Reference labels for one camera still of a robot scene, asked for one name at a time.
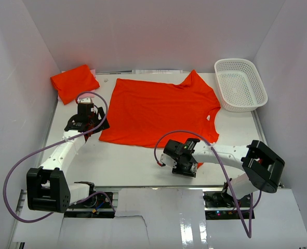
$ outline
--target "plastic basket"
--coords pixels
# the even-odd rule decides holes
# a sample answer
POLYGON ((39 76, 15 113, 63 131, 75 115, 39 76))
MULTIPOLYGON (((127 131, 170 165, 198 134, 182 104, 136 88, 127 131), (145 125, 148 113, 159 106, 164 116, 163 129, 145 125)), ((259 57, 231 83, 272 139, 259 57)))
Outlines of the plastic basket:
POLYGON ((250 112, 268 101, 255 65, 244 59, 223 59, 215 63, 222 106, 230 112, 250 112))

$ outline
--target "white wall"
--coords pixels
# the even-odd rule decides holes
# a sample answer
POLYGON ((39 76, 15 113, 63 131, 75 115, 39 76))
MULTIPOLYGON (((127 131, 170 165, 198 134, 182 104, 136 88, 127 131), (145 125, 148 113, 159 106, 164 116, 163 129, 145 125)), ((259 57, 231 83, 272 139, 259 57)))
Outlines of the white wall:
POLYGON ((282 181, 292 188, 307 229, 307 1, 286 0, 255 65, 269 96, 258 110, 264 133, 286 160, 282 181))
POLYGON ((284 0, 23 0, 61 70, 196 69, 253 59, 284 0))
MULTIPOLYGON (((0 0, 0 248, 6 248, 14 224, 2 199, 3 180, 20 158, 42 146, 56 97, 49 78, 58 72, 23 2, 0 0)), ((13 209, 36 159, 10 179, 13 209)))

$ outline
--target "white table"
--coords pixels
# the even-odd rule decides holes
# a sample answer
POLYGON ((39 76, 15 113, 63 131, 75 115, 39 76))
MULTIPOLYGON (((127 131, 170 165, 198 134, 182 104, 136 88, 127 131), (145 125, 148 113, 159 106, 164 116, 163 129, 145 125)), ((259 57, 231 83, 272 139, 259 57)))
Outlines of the white table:
MULTIPOLYGON (((124 74, 97 75, 100 88, 96 93, 110 102, 116 79, 136 79, 155 82, 180 84, 188 74, 124 74)), ((211 86, 217 97, 218 89, 215 74, 200 74, 202 79, 211 86)), ((95 97, 93 101, 103 106, 102 101, 95 97)), ((77 105, 73 101, 68 105, 59 102, 49 132, 47 145, 62 138, 68 119, 77 113, 77 105)), ((220 134, 217 144, 244 145, 252 140, 259 140, 261 134, 257 129, 252 113, 232 113, 221 109, 216 116, 216 130, 220 134)), ((93 182, 96 186, 214 186, 222 185, 225 178, 217 164, 205 163, 197 171, 196 178, 173 175, 170 167, 159 167, 153 157, 153 149, 138 146, 127 146, 101 142, 100 134, 89 138, 80 149, 67 172, 68 183, 77 181, 93 182)), ((44 153, 43 161, 53 149, 44 153)), ((238 177, 241 170, 227 167, 229 177, 238 177)))

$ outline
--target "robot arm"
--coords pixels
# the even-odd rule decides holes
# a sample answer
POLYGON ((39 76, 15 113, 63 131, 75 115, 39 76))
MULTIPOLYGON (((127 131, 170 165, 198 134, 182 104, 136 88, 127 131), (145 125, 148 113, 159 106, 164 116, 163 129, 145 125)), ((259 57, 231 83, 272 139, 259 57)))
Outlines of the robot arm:
POLYGON ((27 172, 26 185, 30 209, 64 213, 70 204, 89 196, 92 189, 91 183, 78 182, 68 185, 65 175, 75 155, 87 139, 92 134, 109 128, 108 121, 105 119, 103 124, 93 132, 68 140, 100 124, 105 113, 102 107, 97 108, 95 112, 94 107, 91 98, 81 100, 77 106, 77 114, 69 119, 64 129, 61 140, 66 142, 58 145, 38 169, 31 168, 27 172))
MULTIPOLYGON (((224 165, 245 171, 231 180, 238 200, 257 190, 277 191, 285 162, 263 142, 253 140, 248 146, 215 145, 215 150, 224 165)), ((205 142, 187 139, 184 144, 169 140, 161 162, 171 166, 173 174, 196 177, 198 162, 218 163, 218 160, 205 142)), ((222 194, 225 193, 231 196, 227 185, 222 194)))

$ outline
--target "red cloth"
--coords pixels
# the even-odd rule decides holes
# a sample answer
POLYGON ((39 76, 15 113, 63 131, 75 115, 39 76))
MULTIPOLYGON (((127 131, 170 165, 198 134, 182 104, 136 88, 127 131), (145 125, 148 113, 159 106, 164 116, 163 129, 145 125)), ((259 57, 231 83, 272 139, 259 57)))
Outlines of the red cloth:
POLYGON ((81 92, 100 87, 88 65, 55 75, 50 80, 65 105, 73 101, 81 92))
MULTIPOLYGON (((215 117, 220 103, 213 91, 192 71, 180 85, 117 79, 107 119, 110 128, 102 131, 101 141, 152 148, 172 130, 189 130, 216 142, 215 117)), ((164 138, 185 142, 186 133, 164 138)))

